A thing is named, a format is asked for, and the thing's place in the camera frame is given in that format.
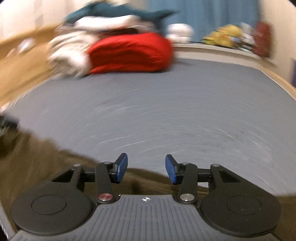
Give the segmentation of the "brown corduroy pants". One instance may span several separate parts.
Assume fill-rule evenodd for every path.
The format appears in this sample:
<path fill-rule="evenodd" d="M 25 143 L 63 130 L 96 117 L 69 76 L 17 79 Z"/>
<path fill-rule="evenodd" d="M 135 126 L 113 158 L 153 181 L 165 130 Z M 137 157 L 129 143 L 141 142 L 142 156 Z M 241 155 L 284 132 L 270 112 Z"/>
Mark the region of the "brown corduroy pants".
<path fill-rule="evenodd" d="M 13 231 L 10 215 L 12 202 L 23 192 L 52 176 L 81 164 L 92 168 L 97 160 L 61 149 L 49 139 L 31 132 L 9 129 L 1 136 L 1 206 Z M 123 181 L 114 184 L 116 194 L 164 195 L 177 194 L 179 187 L 169 177 L 145 169 L 127 169 Z"/>

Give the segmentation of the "grey bed mattress sheet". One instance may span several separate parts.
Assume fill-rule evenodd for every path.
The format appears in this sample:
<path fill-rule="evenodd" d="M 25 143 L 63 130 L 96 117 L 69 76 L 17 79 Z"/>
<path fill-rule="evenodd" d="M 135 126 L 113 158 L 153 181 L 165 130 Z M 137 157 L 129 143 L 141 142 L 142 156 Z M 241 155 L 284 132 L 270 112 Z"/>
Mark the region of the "grey bed mattress sheet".
<path fill-rule="evenodd" d="M 281 195 L 295 193 L 295 100 L 257 69 L 179 59 L 162 73 L 52 79 L 6 112 L 22 128 L 99 161 L 165 173 L 165 156 L 218 163 Z"/>

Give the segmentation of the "red folded blanket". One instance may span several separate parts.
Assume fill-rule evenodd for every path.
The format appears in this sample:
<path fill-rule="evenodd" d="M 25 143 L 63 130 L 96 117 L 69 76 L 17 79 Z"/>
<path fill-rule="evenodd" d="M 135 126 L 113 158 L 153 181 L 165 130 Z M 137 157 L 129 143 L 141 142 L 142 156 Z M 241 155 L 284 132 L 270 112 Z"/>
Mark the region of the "red folded blanket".
<path fill-rule="evenodd" d="M 159 72 L 173 62 L 171 43 L 157 33 L 118 35 L 93 44 L 87 51 L 90 74 L 111 72 Z"/>

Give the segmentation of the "cream folded blanket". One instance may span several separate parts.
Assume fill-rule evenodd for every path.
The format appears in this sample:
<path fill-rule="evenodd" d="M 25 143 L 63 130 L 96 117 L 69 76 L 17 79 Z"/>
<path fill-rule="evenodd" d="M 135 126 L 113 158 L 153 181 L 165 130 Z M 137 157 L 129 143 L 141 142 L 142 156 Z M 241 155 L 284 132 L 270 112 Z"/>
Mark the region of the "cream folded blanket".
<path fill-rule="evenodd" d="M 73 76 L 84 77 L 91 70 L 88 49 L 99 38 L 86 31 L 56 36 L 48 42 L 47 62 L 52 68 L 52 74 L 56 77 Z"/>

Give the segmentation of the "white plush toy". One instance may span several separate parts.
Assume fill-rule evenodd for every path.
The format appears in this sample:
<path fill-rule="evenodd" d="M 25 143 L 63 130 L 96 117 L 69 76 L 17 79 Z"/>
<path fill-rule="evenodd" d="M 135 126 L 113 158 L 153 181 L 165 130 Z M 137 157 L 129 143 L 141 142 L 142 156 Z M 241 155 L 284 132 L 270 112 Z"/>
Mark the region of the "white plush toy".
<path fill-rule="evenodd" d="M 187 24 L 170 24 L 166 28 L 166 38 L 174 44 L 189 43 L 193 35 L 194 29 Z"/>

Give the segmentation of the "yellow plush toys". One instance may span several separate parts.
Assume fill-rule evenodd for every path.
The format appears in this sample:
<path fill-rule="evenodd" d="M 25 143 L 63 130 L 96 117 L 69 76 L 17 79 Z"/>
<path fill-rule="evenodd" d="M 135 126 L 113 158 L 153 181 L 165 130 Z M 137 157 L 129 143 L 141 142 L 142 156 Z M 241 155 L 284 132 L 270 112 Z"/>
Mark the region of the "yellow plush toys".
<path fill-rule="evenodd" d="M 236 48 L 240 44 L 242 30 L 236 25 L 225 25 L 212 31 L 202 39 L 204 44 L 226 48 Z"/>

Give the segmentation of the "white folded towel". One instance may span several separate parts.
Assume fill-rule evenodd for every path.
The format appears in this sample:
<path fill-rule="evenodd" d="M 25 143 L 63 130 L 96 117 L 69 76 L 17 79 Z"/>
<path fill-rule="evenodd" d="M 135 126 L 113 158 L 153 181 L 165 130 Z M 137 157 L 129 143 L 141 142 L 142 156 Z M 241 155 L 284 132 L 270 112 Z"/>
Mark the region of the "white folded towel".
<path fill-rule="evenodd" d="M 144 32 L 154 28 L 152 22 L 144 21 L 136 15 L 117 17 L 85 16 L 74 23 L 74 28 L 89 31 L 108 31 L 134 26 L 140 27 L 140 31 Z"/>

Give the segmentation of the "dark red plush toy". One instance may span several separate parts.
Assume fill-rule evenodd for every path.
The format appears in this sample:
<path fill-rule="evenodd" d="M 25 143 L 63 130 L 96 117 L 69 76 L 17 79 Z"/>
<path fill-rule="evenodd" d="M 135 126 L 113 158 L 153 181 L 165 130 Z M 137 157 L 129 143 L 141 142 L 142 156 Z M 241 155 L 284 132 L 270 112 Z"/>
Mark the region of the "dark red plush toy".
<path fill-rule="evenodd" d="M 253 39 L 252 52 L 261 58 L 269 58 L 272 46 L 271 26 L 264 22 L 258 22 Z"/>

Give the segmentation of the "blue curtain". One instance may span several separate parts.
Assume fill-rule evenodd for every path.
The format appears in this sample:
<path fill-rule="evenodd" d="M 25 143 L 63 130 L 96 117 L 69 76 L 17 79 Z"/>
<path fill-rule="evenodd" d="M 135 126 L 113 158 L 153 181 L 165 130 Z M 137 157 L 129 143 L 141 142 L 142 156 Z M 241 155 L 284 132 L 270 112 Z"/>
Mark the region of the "blue curtain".
<path fill-rule="evenodd" d="M 260 20 L 260 1 L 252 0 L 155 0 L 147 1 L 149 11 L 169 9 L 175 14 L 165 18 L 164 26 L 188 24 L 194 29 L 193 42 L 219 27 L 241 23 L 255 27 Z"/>

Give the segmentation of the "teal shark plush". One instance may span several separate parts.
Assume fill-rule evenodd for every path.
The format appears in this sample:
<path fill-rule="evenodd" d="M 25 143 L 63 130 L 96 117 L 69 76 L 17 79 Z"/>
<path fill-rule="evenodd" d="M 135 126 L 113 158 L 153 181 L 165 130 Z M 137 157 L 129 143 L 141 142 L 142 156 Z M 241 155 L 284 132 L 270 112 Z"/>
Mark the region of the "teal shark plush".
<path fill-rule="evenodd" d="M 95 1 L 86 4 L 84 7 L 67 15 L 65 22 L 73 24 L 85 16 L 102 16 L 113 18 L 118 16 L 135 15 L 140 17 L 143 21 L 152 22 L 155 24 L 158 21 L 176 13 L 176 11 L 171 9 L 145 11 L 142 9 L 133 8 L 128 4 L 114 6 L 107 3 L 106 1 Z"/>

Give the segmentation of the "wooden bed frame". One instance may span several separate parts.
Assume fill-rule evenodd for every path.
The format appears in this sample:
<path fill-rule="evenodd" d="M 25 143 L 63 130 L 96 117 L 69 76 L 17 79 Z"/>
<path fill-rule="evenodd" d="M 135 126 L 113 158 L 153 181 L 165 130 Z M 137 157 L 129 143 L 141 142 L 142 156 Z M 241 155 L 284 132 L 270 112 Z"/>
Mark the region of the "wooden bed frame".
<path fill-rule="evenodd" d="M 47 43 L 55 37 L 58 26 L 45 25 L 1 40 L 1 106 L 51 77 Z M 28 38 L 33 38 L 36 45 L 29 52 L 18 54 L 18 45 Z"/>

